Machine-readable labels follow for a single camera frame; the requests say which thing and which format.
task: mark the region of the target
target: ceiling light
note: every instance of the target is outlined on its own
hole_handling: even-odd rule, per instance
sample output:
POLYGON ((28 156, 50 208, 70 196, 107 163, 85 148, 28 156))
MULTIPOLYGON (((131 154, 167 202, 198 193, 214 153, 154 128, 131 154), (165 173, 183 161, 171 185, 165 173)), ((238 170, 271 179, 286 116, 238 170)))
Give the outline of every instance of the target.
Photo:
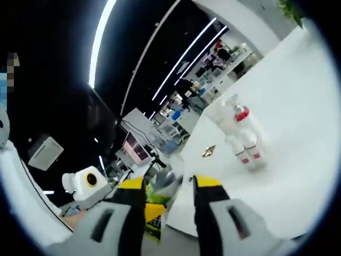
POLYGON ((46 190, 43 192, 44 192, 44 195, 53 195, 54 194, 54 191, 52 191, 52 190, 46 190))
POLYGON ((103 160, 102 160, 102 157, 101 157, 101 156, 98 156, 98 158, 100 159, 100 163, 101 163, 102 169, 105 170, 104 164, 103 164, 103 160))
POLYGON ((169 79, 169 77, 171 76, 171 74, 174 72, 174 70, 176 69, 177 65, 179 65, 179 63, 182 61, 182 59, 185 57, 185 55, 188 53, 188 51, 193 47, 193 45, 196 43, 196 41, 204 34, 204 32, 216 21, 217 18, 214 18, 213 20, 211 20, 209 22, 209 24, 206 25, 206 27, 199 33, 199 35, 197 35, 197 37, 194 39, 194 41, 190 44, 190 46, 188 46, 188 48, 186 49, 186 51, 181 55, 181 57, 179 58, 179 60, 177 61, 177 63, 174 65, 174 67, 170 70, 169 74, 166 76, 165 80, 161 83, 159 89, 156 91, 156 93, 154 94, 153 98, 151 100, 154 100, 156 98, 156 96, 158 95, 158 93, 160 92, 160 90, 162 89, 162 87, 165 85, 165 83, 167 82, 167 80, 169 79))
POLYGON ((156 111, 154 111, 153 114, 151 114, 151 116, 148 118, 148 120, 151 120, 151 118, 154 116, 155 113, 156 113, 156 111))
POLYGON ((162 105, 162 103, 164 103, 164 101, 165 101, 166 98, 167 98, 167 95, 164 96, 164 98, 161 100, 160 105, 162 105))
POLYGON ((115 5, 115 2, 116 0, 107 1, 103 9, 100 21, 97 26, 94 44, 92 46, 91 60, 90 60, 89 85, 91 88, 95 88, 95 76, 96 76, 98 53, 100 51, 104 29, 105 29, 105 26, 107 25, 111 10, 113 6, 115 5))
POLYGON ((218 34, 216 34, 213 39, 211 41, 209 41, 209 43, 205 46, 205 48, 198 54, 198 56, 196 56, 196 58, 192 61, 191 64, 188 65, 187 69, 185 69, 185 71, 182 73, 182 75, 180 76, 180 78, 175 82, 174 85, 176 85, 179 80, 186 74, 186 72, 193 66, 193 64, 198 60, 198 58, 207 50, 207 48, 210 47, 210 45, 212 45, 212 43, 227 29, 228 27, 225 26, 223 27, 218 34))

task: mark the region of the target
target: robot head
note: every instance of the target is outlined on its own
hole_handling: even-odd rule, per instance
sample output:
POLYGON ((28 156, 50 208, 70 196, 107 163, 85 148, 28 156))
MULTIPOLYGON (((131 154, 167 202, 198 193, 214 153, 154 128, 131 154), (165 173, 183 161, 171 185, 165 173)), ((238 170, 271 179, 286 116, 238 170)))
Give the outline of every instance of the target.
POLYGON ((5 147, 10 136, 10 120, 4 105, 0 103, 0 148, 5 147))

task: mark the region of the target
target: small gold object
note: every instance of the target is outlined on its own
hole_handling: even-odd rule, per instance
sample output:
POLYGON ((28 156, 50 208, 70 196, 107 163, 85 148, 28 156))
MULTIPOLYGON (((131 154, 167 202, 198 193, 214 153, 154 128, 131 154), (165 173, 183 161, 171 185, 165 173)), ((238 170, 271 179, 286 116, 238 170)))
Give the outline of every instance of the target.
POLYGON ((202 154, 202 157, 208 157, 208 156, 211 156, 213 154, 213 151, 215 149, 215 146, 211 146, 211 147, 208 147, 205 149, 204 153, 202 154))

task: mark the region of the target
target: black ceiling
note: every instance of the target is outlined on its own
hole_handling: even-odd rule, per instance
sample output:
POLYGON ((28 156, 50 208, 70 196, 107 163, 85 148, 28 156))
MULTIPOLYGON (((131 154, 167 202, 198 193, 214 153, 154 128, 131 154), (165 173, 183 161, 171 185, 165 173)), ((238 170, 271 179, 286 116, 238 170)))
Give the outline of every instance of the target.
MULTIPOLYGON (((38 184, 62 193, 61 175, 99 164, 88 128, 87 84, 93 40, 106 0, 35 1, 17 15, 11 49, 18 53, 14 98, 8 96, 11 140, 28 160, 29 138, 48 133, 64 148, 58 164, 42 172, 30 168, 38 184)), ((117 0, 104 31, 96 71, 96 91, 118 115, 140 55, 173 0, 117 0)), ((182 0, 152 42, 129 93, 124 114, 135 107, 151 114, 164 95, 174 91, 174 73, 155 101, 151 101, 186 48, 208 24, 209 18, 190 0, 182 0)), ((185 57, 192 61, 216 34, 211 27, 185 57)), ((70 198, 51 197, 57 205, 70 198)))

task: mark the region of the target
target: cable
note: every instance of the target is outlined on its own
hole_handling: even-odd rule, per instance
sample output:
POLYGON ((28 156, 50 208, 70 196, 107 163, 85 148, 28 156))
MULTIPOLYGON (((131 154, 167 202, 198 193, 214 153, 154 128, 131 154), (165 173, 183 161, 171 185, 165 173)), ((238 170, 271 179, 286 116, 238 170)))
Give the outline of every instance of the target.
MULTIPOLYGON (((148 137, 147 137, 147 135, 143 132, 143 131, 141 131, 141 130, 139 130, 138 128, 136 128, 131 122, 129 122, 129 121, 126 121, 126 120, 122 120, 123 122, 125 122, 125 123, 128 123, 128 124, 130 124, 133 128, 135 128, 136 130, 138 130, 139 132, 142 132, 143 134, 144 134, 144 136, 145 136, 145 138, 142 136, 142 135, 140 135, 139 133, 137 133, 139 136, 141 136, 141 138, 147 143, 147 144, 149 144, 150 146, 152 146, 153 148, 154 148, 154 150, 155 150, 155 153, 158 155, 158 157, 160 158, 160 155, 159 155, 159 153, 158 153, 158 151, 156 150, 157 148, 150 142, 150 140, 148 139, 148 137)), ((169 158, 168 156, 166 156, 161 150, 160 150, 160 152, 161 152, 161 154, 163 154, 163 156, 164 157, 166 157, 166 158, 169 158)))
POLYGON ((46 207, 52 212, 52 214, 65 226, 65 227, 67 227, 71 232, 74 232, 67 224, 65 224, 64 223, 64 221, 63 220, 61 220, 52 210, 51 210, 51 208, 48 206, 48 204, 45 202, 45 200, 42 198, 42 196, 40 195, 40 193, 39 193, 39 191, 38 191, 38 189, 36 188, 36 186, 33 184, 33 182, 32 182, 32 180, 31 180, 31 178, 30 178, 30 176, 28 175, 28 173, 27 173, 27 170, 26 170, 26 167, 25 167, 25 165, 23 164, 23 160, 19 157, 19 159, 20 159, 20 163, 21 163, 21 165, 22 165, 22 167, 23 167, 23 169, 25 170, 25 173, 26 173, 26 175, 27 175, 27 178, 28 178, 28 180, 31 182, 31 184, 32 184, 32 186, 33 186, 33 188, 34 188, 34 190, 37 192, 37 194, 38 194, 38 196, 41 198, 41 200, 43 201, 43 203, 46 205, 46 207))

